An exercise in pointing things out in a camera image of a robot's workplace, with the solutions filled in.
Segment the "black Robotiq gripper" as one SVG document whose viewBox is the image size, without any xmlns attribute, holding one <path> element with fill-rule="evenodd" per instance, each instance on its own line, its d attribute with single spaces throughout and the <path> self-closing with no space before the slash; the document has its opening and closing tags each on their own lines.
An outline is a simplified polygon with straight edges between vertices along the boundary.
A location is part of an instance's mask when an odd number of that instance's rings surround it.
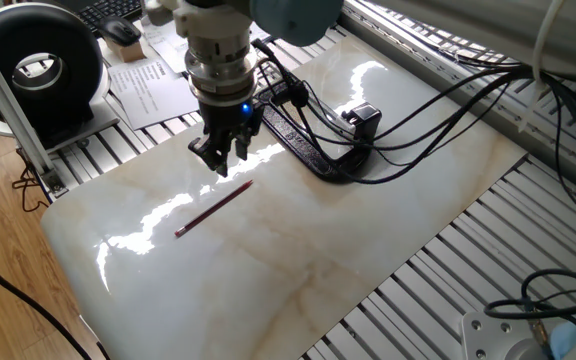
<svg viewBox="0 0 576 360">
<path fill-rule="evenodd" d="M 188 149 L 200 157 L 211 171 L 226 177 L 231 138 L 235 140 L 237 157 L 246 160 L 248 147 L 259 134 L 262 112 L 262 108 L 254 105 L 251 98 L 229 106 L 200 101 L 199 113 L 204 121 L 204 136 L 192 140 Z"/>
</svg>

